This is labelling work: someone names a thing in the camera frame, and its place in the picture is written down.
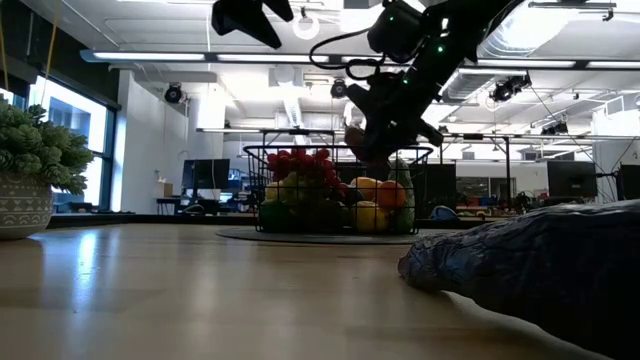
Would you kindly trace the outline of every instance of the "computer monitor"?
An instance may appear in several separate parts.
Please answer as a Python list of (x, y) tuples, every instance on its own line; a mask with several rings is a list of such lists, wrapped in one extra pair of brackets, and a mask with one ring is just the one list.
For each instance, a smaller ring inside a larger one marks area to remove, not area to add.
[(458, 197), (455, 164), (419, 165), (411, 169), (411, 178), (419, 216), (428, 217), (438, 205), (455, 209)]
[(640, 165), (622, 165), (620, 166), (621, 181), (619, 188), (624, 194), (625, 200), (640, 199)]
[(229, 188), (231, 160), (185, 160), (182, 186), (187, 189), (210, 190)]
[(596, 197), (596, 165), (581, 161), (547, 162), (549, 196)]

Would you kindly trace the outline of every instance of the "potted plant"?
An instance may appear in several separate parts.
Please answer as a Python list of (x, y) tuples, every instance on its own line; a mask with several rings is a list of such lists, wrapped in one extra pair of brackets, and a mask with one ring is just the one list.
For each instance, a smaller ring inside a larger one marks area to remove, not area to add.
[(42, 121), (45, 110), (0, 101), (0, 240), (44, 230), (51, 219), (51, 187), (80, 195), (93, 154), (87, 138)]

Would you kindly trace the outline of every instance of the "spotlight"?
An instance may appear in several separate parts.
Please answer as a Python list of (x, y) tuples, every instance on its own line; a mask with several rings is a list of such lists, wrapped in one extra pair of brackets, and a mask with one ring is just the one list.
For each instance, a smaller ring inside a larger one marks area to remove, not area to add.
[(559, 134), (568, 134), (568, 133), (569, 133), (569, 127), (567, 126), (567, 123), (564, 121), (561, 121), (542, 129), (542, 132), (540, 133), (540, 135), (559, 135)]
[(505, 82), (496, 84), (496, 88), (489, 95), (495, 102), (505, 102), (522, 92), (522, 89), (531, 86), (529, 74), (525, 76), (512, 76)]
[(334, 99), (342, 99), (347, 96), (347, 84), (344, 79), (335, 79), (331, 86), (331, 97)]
[(613, 8), (609, 8), (609, 10), (607, 11), (607, 15), (604, 15), (602, 17), (602, 21), (609, 22), (611, 21), (611, 19), (613, 19)]
[(187, 93), (183, 92), (181, 87), (180, 83), (169, 84), (169, 89), (164, 93), (164, 99), (169, 104), (182, 104), (187, 100)]

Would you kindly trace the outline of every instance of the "white plant pot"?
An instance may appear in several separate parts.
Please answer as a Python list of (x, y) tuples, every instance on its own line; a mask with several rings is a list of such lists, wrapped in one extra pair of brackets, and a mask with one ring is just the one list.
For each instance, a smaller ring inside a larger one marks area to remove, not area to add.
[(43, 231), (53, 211), (51, 186), (33, 176), (0, 172), (0, 240)]

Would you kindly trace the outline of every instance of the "green plant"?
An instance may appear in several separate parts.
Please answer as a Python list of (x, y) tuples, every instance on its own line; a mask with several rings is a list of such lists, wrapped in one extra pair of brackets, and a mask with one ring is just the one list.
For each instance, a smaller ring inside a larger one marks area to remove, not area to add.
[(39, 177), (74, 195), (83, 193), (81, 175), (93, 160), (87, 138), (63, 126), (42, 121), (46, 111), (31, 106), (22, 111), (0, 102), (0, 172)]

